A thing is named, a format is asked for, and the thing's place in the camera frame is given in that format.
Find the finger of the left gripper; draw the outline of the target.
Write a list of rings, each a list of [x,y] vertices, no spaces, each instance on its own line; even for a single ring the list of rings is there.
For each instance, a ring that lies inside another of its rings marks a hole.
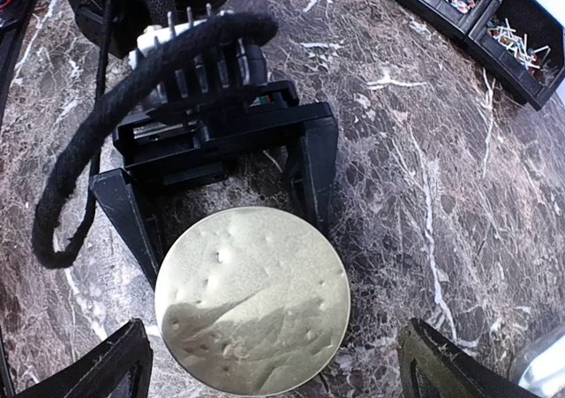
[[[92,176],[89,191],[154,287],[164,259],[165,242],[153,201],[124,169]]]
[[[335,181],[338,127],[334,119],[316,119],[298,127],[286,146],[283,182],[294,212],[326,235]]]

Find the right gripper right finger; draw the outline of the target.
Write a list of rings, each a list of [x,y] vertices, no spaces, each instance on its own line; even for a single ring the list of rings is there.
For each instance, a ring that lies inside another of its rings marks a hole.
[[[534,394],[478,363],[422,319],[399,334],[405,397],[532,397]]]

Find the black three-compartment candy tray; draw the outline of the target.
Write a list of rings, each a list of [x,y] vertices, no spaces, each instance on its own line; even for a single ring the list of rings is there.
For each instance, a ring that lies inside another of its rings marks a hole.
[[[521,104],[542,109],[564,80],[564,25],[536,0],[475,0],[467,14],[443,0],[396,0],[467,52],[490,71]],[[539,82],[486,31],[486,22],[508,19],[518,35],[528,35],[528,46],[548,45],[545,80]]]

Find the pile of small stick candies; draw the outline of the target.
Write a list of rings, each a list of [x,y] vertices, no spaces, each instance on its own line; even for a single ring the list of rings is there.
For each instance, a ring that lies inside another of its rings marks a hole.
[[[535,79],[539,82],[545,80],[544,65],[552,50],[548,45],[536,49],[529,47],[528,35],[518,35],[508,19],[489,19],[486,22],[486,31]]]

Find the white jar lid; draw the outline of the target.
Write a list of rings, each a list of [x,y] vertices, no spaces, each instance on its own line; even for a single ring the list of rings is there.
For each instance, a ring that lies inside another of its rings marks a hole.
[[[350,284],[313,225],[272,207],[211,214],[169,248],[154,288],[161,338],[195,379],[282,394],[314,378],[350,322]]]

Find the metal scoop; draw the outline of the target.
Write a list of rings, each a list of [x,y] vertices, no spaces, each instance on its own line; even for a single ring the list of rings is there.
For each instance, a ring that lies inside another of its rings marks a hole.
[[[564,326],[541,335],[516,354],[508,377],[538,397],[564,391]]]

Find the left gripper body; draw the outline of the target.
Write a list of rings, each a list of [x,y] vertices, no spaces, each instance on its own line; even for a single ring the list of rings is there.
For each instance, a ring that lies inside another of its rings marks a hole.
[[[289,144],[308,122],[331,116],[326,102],[301,105],[295,85],[267,84],[252,104],[214,110],[196,120],[166,125],[143,112],[130,114],[112,134],[123,169],[145,186],[202,183],[241,154]]]

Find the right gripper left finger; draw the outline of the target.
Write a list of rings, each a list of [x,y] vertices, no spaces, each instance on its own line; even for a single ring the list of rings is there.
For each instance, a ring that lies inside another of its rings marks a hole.
[[[81,359],[18,397],[147,397],[153,350],[143,322],[131,319]]]

